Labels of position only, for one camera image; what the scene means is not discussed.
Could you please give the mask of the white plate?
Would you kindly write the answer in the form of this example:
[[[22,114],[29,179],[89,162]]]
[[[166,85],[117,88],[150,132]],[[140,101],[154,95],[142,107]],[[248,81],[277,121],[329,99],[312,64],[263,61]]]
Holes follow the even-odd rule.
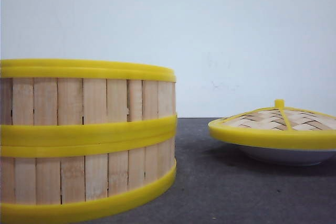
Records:
[[[321,164],[335,156],[335,148],[329,150],[290,150],[237,145],[250,158],[287,166],[312,166]]]

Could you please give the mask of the woven bamboo steamer lid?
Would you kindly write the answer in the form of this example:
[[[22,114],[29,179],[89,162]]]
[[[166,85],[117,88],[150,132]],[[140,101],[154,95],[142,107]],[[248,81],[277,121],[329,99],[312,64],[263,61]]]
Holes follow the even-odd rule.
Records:
[[[291,151],[334,151],[335,116],[275,105],[244,112],[208,124],[210,135],[240,146]]]

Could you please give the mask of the bamboo steamer drawer single bun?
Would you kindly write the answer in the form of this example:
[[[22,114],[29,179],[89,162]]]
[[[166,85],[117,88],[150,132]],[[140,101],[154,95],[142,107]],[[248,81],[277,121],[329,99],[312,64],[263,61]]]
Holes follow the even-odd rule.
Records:
[[[176,132],[175,75],[138,63],[1,62],[4,156],[53,157],[145,147]]]

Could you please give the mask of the bamboo steamer drawer with buns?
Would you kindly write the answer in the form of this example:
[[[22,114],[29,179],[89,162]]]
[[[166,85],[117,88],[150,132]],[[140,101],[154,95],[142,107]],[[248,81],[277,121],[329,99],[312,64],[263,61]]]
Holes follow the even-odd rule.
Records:
[[[1,223],[72,223],[119,214],[165,193],[175,139],[89,156],[1,159]]]

